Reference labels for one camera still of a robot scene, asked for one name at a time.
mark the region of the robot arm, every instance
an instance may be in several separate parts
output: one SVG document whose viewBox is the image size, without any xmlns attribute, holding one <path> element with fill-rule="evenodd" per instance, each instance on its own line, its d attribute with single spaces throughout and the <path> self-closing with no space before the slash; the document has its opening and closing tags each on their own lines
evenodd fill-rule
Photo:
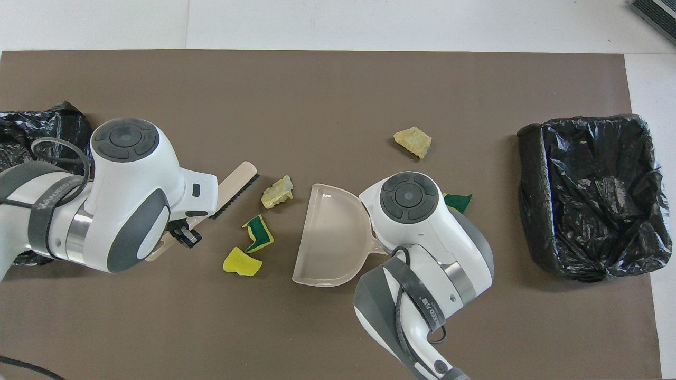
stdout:
<svg viewBox="0 0 676 380">
<path fill-rule="evenodd" d="M 360 278 L 359 321 L 417 379 L 468 379 L 427 337 L 492 284 L 488 242 L 424 174 L 395 174 L 360 199 L 393 257 Z"/>
<path fill-rule="evenodd" d="M 79 193 L 81 176 L 46 162 L 0 173 L 0 279 L 27 250 L 119 272 L 144 260 L 171 220 L 217 211 L 216 177 L 181 168 L 154 124 L 111 120 L 90 144 L 96 175 Z"/>
</svg>

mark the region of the black plastic bag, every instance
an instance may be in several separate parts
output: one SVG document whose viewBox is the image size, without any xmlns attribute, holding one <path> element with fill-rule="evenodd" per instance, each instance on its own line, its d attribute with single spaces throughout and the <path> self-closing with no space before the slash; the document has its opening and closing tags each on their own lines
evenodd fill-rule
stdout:
<svg viewBox="0 0 676 380">
<path fill-rule="evenodd" d="M 91 160 L 89 139 L 91 125 L 85 115 L 72 104 L 63 101 L 50 110 L 35 112 L 0 112 L 0 172 L 37 158 L 30 144 L 40 137 L 58 137 L 80 148 Z M 39 153 L 56 158 L 77 158 L 70 149 L 56 144 L 36 146 Z M 63 163 L 59 167 L 73 174 L 84 173 L 82 164 Z M 20 254 L 14 265 L 42 265 L 52 259 L 32 251 Z"/>
<path fill-rule="evenodd" d="M 667 264 L 669 207 L 638 115 L 555 119 L 517 135 L 521 221 L 536 264 L 583 282 Z"/>
</svg>

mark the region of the white floor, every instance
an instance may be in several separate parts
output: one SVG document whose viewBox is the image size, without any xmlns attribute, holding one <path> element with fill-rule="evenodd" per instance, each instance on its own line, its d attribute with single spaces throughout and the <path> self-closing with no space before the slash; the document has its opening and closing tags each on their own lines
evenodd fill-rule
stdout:
<svg viewBox="0 0 676 380">
<path fill-rule="evenodd" d="M 178 48 L 624 53 L 676 188 L 676 46 L 626 0 L 0 0 L 0 51 Z M 676 378 L 676 265 L 652 288 L 662 375 Z"/>
</svg>

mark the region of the brown mat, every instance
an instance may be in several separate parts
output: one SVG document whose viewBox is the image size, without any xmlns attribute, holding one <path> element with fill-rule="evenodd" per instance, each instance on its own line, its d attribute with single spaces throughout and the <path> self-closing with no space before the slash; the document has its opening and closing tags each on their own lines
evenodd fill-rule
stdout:
<svg viewBox="0 0 676 380">
<path fill-rule="evenodd" d="M 450 319 L 439 346 L 452 364 L 473 379 L 660 377 L 649 276 L 584 285 L 547 275 L 531 262 L 516 201 L 519 128 L 631 111 L 621 55 L 6 51 L 0 89 L 0 110 L 68 100 L 95 125 L 144 118 L 185 168 L 222 179 L 249 160 L 262 175 L 198 228 L 194 250 L 119 275 L 63 262 L 11 269 L 2 355 L 68 379 L 411 379 L 357 321 L 356 279 L 320 289 L 291 274 L 313 183 L 359 193 L 417 170 L 474 194 L 466 215 L 495 254 L 493 287 Z M 392 139 L 412 125 L 433 138 L 421 162 Z M 263 209 L 261 193 L 284 174 L 294 200 Z M 276 241 L 253 255 L 260 272 L 223 272 L 230 249 L 249 243 L 241 225 L 261 212 Z"/>
</svg>

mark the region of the yellow sponge piece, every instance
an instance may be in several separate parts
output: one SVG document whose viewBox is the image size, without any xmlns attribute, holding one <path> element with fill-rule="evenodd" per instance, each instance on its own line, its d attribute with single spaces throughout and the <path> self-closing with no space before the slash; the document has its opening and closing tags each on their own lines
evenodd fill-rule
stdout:
<svg viewBox="0 0 676 380">
<path fill-rule="evenodd" d="M 263 191 L 263 198 L 260 201 L 263 202 L 263 207 L 273 208 L 287 199 L 293 199 L 292 189 L 291 177 L 285 175 L 281 180 Z"/>
<path fill-rule="evenodd" d="M 242 226 L 242 228 L 244 227 L 249 229 L 249 237 L 253 240 L 253 243 L 244 252 L 250 254 L 274 243 L 274 237 L 268 230 L 268 226 L 265 225 L 262 215 L 254 216 L 247 224 Z"/>
<path fill-rule="evenodd" d="M 240 276 L 253 276 L 258 272 L 263 261 L 249 257 L 238 247 L 234 247 L 228 257 L 223 262 L 223 270 L 226 272 L 237 272 Z"/>
<path fill-rule="evenodd" d="M 395 133 L 394 141 L 421 159 L 427 154 L 432 144 L 432 138 L 415 126 Z"/>
</svg>

